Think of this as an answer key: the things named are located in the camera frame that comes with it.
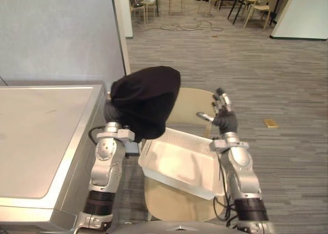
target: gray carpet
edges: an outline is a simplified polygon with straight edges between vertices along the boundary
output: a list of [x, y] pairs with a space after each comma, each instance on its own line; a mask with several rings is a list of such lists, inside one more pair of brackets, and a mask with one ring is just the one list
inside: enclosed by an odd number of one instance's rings
[[[159, 0], [159, 7], [160, 17], [150, 13], [146, 29], [195, 27], [196, 18], [223, 31], [142, 31], [137, 16], [134, 38], [128, 40], [132, 71], [166, 65], [180, 71], [183, 87], [224, 88], [237, 112], [238, 134], [251, 146], [254, 170], [277, 232], [328, 233], [327, 42], [269, 39], [273, 25], [263, 31], [260, 14], [246, 29], [242, 18], [232, 25], [233, 16], [227, 20], [231, 4], [213, 9], [211, 15], [206, 15], [206, 2], [201, 7], [204, 13], [197, 14], [195, 0], [186, 0], [184, 15], [179, 1], [173, 2], [171, 16], [168, 0]], [[266, 128], [262, 120], [267, 118], [276, 120], [279, 128]], [[179, 128], [201, 134], [197, 127]], [[147, 220], [143, 188], [142, 170], [131, 157], [122, 181], [120, 223]]]

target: black fabric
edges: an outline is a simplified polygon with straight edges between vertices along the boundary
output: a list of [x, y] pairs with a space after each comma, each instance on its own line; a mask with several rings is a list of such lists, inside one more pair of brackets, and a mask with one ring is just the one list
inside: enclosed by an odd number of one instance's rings
[[165, 132], [179, 89], [180, 73], [170, 67], [151, 67], [125, 76], [112, 84], [106, 122], [115, 119], [108, 110], [116, 109], [119, 123], [135, 133], [134, 141], [158, 138]]

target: black cable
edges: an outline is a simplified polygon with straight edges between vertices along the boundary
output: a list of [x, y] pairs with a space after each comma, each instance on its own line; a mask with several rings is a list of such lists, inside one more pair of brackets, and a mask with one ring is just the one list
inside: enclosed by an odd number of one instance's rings
[[265, 234], [263, 223], [261, 222], [261, 224], [262, 224], [263, 234]]
[[213, 24], [208, 20], [197, 20], [196, 18], [194, 18], [194, 21], [198, 22], [195, 27], [181, 26], [179, 23], [173, 23], [171, 25], [161, 25], [158, 28], [144, 29], [144, 30], [141, 30], [141, 32], [145, 32], [145, 31], [149, 31], [149, 30], [153, 30], [153, 29], [161, 29], [161, 30], [171, 31], [171, 32], [173, 32], [173, 31], [197, 31], [197, 30], [204, 30], [204, 29], [211, 29], [211, 31], [213, 31], [213, 32], [222, 32], [223, 31], [223, 28], [221, 28], [221, 27], [214, 28]]
[[4, 79], [2, 79], [2, 77], [0, 76], [0, 79], [2, 80], [3, 83], [5, 83], [6, 86], [8, 86], [8, 84], [5, 82]]
[[226, 221], [225, 218], [222, 219], [222, 218], [217, 214], [217, 212], [216, 212], [216, 208], [215, 208], [215, 199], [216, 199], [216, 197], [214, 197], [214, 199], [213, 199], [213, 208], [214, 208], [214, 213], [215, 213], [216, 217], [217, 217], [220, 221]]
[[90, 140], [91, 140], [95, 145], [97, 145], [97, 143], [96, 143], [96, 141], [94, 140], [94, 138], [92, 137], [92, 132], [93, 132], [94, 130], [96, 130], [96, 129], [103, 129], [103, 128], [105, 128], [104, 125], [102, 125], [102, 126], [96, 126], [96, 127], [92, 128], [92, 129], [88, 132], [88, 136], [89, 136]]
[[230, 227], [231, 221], [233, 221], [234, 219], [236, 219], [238, 216], [235, 215], [234, 217], [231, 217], [228, 221], [227, 224], [225, 225], [226, 227]]
[[[215, 212], [215, 215], [216, 217], [221, 220], [221, 221], [227, 221], [229, 220], [230, 218], [230, 215], [231, 215], [231, 210], [233, 211], [236, 211], [236, 209], [232, 208], [232, 206], [234, 206], [234, 204], [230, 204], [230, 196], [228, 197], [228, 194], [227, 194], [227, 190], [226, 190], [226, 179], [224, 177], [224, 174], [223, 174], [223, 170], [222, 170], [222, 165], [221, 165], [221, 160], [220, 160], [220, 157], [218, 156], [218, 161], [219, 161], [219, 167], [220, 167], [220, 173], [222, 175], [222, 182], [223, 182], [223, 190], [224, 190], [224, 196], [225, 196], [225, 200], [227, 202], [227, 205], [224, 205], [223, 203], [220, 203], [216, 197], [214, 197], [213, 199], [213, 207], [214, 207], [214, 212]], [[220, 204], [221, 206], [223, 206], [225, 208], [225, 215], [224, 215], [224, 219], [220, 218], [216, 212], [216, 209], [215, 209], [215, 201]]]

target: silver metal arm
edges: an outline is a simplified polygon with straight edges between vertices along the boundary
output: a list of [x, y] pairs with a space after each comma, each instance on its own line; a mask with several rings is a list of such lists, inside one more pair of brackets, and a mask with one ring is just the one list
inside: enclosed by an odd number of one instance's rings
[[221, 136], [213, 139], [210, 148], [217, 153], [227, 177], [228, 192], [234, 200], [239, 219], [237, 229], [252, 234], [275, 234], [262, 201], [258, 178], [253, 171], [249, 145], [239, 140], [237, 119], [227, 94], [222, 89], [216, 93], [213, 103], [216, 117], [204, 113], [197, 113], [197, 116], [220, 128]]
[[122, 162], [126, 147], [133, 140], [134, 133], [129, 129], [121, 129], [116, 122], [107, 123], [104, 131], [97, 134], [89, 196], [84, 211], [78, 215], [74, 233], [81, 228], [106, 230], [110, 227], [115, 193], [122, 174]]

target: robotic hand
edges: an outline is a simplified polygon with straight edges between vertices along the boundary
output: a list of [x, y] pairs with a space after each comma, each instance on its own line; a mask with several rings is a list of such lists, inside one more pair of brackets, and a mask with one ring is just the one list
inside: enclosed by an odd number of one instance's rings
[[214, 138], [210, 147], [218, 153], [220, 168], [227, 177], [228, 191], [239, 219], [237, 229], [251, 234], [275, 234], [262, 201], [258, 178], [253, 172], [253, 160], [247, 151], [249, 146], [238, 138], [237, 118], [231, 102], [221, 88], [216, 94], [212, 103], [216, 116], [213, 118], [201, 112], [197, 116], [219, 127], [221, 136]]

